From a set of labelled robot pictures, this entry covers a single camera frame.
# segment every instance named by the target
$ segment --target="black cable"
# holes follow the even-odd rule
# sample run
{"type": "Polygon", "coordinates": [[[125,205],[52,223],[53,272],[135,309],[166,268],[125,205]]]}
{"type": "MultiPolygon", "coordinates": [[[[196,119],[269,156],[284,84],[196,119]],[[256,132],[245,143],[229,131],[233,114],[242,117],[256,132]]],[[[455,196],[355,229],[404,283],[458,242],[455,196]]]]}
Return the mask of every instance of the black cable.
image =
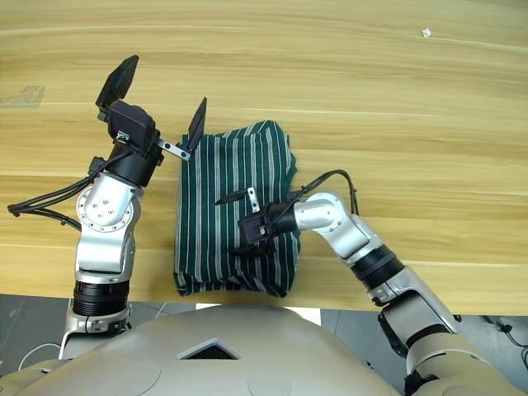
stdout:
{"type": "Polygon", "coordinates": [[[508,337],[508,339],[511,341],[513,345],[515,345],[516,347],[522,348],[522,351],[521,351],[522,364],[525,365],[525,368],[528,370],[528,344],[521,344],[510,334],[513,330],[513,326],[511,324],[504,324],[500,320],[496,324],[498,326],[499,331],[506,334],[506,337],[508,337]]]}
{"type": "Polygon", "coordinates": [[[282,216],[284,216],[288,210],[292,208],[293,205],[295,205],[295,202],[299,200],[299,198],[305,194],[308,194],[309,192],[315,190],[317,187],[319,187],[321,184],[323,184],[328,178],[332,177],[333,175],[341,175],[346,178],[346,181],[348,182],[348,190],[350,194],[350,207],[351,212],[354,215],[359,215],[359,207],[357,204],[357,198],[356,198],[356,188],[354,187],[354,183],[352,182],[352,179],[350,178],[350,175],[347,171],[343,171],[342,169],[334,169],[333,171],[328,171],[323,173],[321,176],[313,179],[307,186],[302,186],[301,189],[297,192],[295,192],[293,198],[290,200],[288,205],[284,208],[284,210],[273,220],[273,224],[276,224],[282,216]]]}
{"type": "MultiPolygon", "coordinates": [[[[79,188],[80,190],[82,190],[84,187],[88,186],[91,182],[93,182],[93,180],[97,177],[97,175],[99,173],[101,173],[102,171],[104,171],[106,167],[108,167],[112,163],[115,163],[116,161],[119,161],[120,159],[123,159],[124,157],[127,157],[128,155],[130,155],[130,152],[122,153],[121,155],[118,155],[118,156],[114,157],[111,160],[105,161],[102,165],[97,167],[97,169],[94,170],[92,173],[90,173],[87,177],[84,177],[82,180],[76,181],[74,184],[72,184],[70,186],[67,186],[65,188],[61,188],[60,190],[53,191],[53,192],[50,192],[48,194],[44,194],[42,196],[37,196],[37,197],[32,198],[30,200],[25,200],[25,201],[20,202],[18,204],[9,205],[7,207],[7,209],[11,213],[15,213],[15,212],[20,211],[20,209],[27,208],[31,204],[35,204],[36,202],[41,202],[43,200],[47,200],[49,198],[54,198],[54,197],[59,196],[59,195],[64,194],[64,193],[68,193],[72,189],[79,188]]],[[[48,205],[54,205],[55,203],[58,203],[58,202],[60,202],[60,200],[55,201],[54,203],[50,203],[48,205]]]]}
{"type": "Polygon", "coordinates": [[[81,231],[81,224],[77,220],[74,220],[59,212],[55,212],[54,210],[49,210],[49,209],[35,210],[31,212],[31,215],[49,217],[50,219],[55,219],[55,220],[60,221],[62,225],[67,224],[70,227],[75,228],[77,231],[81,231]]]}
{"type": "Polygon", "coordinates": [[[94,181],[97,175],[101,173],[102,171],[104,171],[106,167],[108,167],[112,163],[115,163],[116,161],[123,159],[124,157],[130,154],[131,152],[122,153],[121,155],[118,155],[114,157],[113,159],[103,162],[94,171],[90,172],[90,174],[87,177],[84,177],[82,180],[76,181],[74,184],[70,186],[66,186],[64,188],[61,188],[60,190],[53,191],[48,194],[44,194],[42,196],[37,196],[30,200],[25,200],[18,204],[9,205],[7,207],[7,210],[13,215],[15,215],[16,217],[18,217],[21,213],[25,213],[29,215],[39,215],[39,216],[48,217],[50,219],[56,219],[60,221],[62,225],[67,224],[70,227],[73,227],[76,230],[80,231],[81,224],[77,220],[74,220],[54,210],[46,209],[46,207],[58,204],[59,202],[62,202],[63,200],[67,200],[68,198],[77,195],[79,192],[84,190],[88,185],[90,185],[90,183],[94,181]]]}

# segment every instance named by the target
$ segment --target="floor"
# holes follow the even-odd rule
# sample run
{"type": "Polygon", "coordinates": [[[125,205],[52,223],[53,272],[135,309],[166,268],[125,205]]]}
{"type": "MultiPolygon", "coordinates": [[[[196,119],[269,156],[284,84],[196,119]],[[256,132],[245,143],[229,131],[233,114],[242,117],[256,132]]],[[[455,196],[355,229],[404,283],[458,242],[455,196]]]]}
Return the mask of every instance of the floor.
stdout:
{"type": "MultiPolygon", "coordinates": [[[[22,357],[33,347],[44,342],[60,344],[67,307],[67,299],[0,296],[0,375],[17,370],[22,357]]],[[[161,307],[161,303],[133,303],[132,324],[154,319],[161,307]]],[[[194,304],[166,304],[160,315],[194,308],[194,304]]],[[[391,351],[377,323],[376,313],[323,310],[321,319],[327,330],[335,333],[360,359],[403,392],[404,360],[391,351]]],[[[511,334],[517,341],[528,343],[528,318],[505,317],[502,321],[514,327],[511,334]]],[[[528,392],[528,371],[522,365],[520,348],[481,317],[463,316],[460,329],[515,386],[528,392]]],[[[52,346],[44,347],[31,354],[24,366],[54,358],[57,353],[52,346]]]]}

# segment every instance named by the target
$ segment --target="vent grille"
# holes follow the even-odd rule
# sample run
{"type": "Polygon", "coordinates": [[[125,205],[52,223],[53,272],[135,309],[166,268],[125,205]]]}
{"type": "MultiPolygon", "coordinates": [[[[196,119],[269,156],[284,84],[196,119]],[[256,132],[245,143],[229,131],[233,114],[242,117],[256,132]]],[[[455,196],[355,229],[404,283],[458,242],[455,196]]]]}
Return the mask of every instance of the vent grille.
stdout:
{"type": "Polygon", "coordinates": [[[218,345],[209,346],[202,351],[198,351],[192,355],[185,357],[185,359],[225,359],[236,360],[237,358],[231,356],[229,352],[225,351],[218,345]]]}

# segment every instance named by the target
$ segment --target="wood grain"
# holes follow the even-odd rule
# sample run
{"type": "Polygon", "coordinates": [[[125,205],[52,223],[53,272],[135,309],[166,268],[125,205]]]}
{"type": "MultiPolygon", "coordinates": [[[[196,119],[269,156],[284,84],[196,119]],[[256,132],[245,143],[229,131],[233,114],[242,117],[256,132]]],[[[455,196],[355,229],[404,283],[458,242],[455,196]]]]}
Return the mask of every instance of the wood grain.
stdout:
{"type": "MultiPolygon", "coordinates": [[[[38,107],[0,106],[0,207],[68,185],[107,156],[93,102],[138,54],[127,101],[165,139],[185,133],[202,96],[209,134],[277,120],[298,159],[295,186],[346,169],[361,213],[454,312],[526,315],[527,23],[515,0],[0,0],[0,97],[45,87],[38,107]]],[[[178,171],[166,158],[146,191],[131,299],[374,308],[310,233],[286,299],[179,297],[178,171]]],[[[341,181],[330,188],[345,193],[341,181]]],[[[77,238],[0,211],[0,293],[70,297],[77,238]]]]}

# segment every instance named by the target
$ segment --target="folded cloth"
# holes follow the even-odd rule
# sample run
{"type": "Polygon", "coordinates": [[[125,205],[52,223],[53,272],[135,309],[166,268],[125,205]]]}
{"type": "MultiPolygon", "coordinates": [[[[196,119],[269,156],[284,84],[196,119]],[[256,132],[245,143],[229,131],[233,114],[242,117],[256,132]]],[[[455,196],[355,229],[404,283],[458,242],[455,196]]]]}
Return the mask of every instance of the folded cloth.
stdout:
{"type": "MultiPolygon", "coordinates": [[[[183,143],[188,136],[183,136],[183,143]]],[[[267,257],[238,257],[238,220],[250,215],[249,199],[215,202],[255,187],[261,206],[285,200],[297,168],[290,137],[275,121],[226,134],[204,135],[193,158],[181,162],[174,279],[181,295],[206,290],[260,290],[284,297],[300,250],[299,232],[276,237],[267,257]]]]}

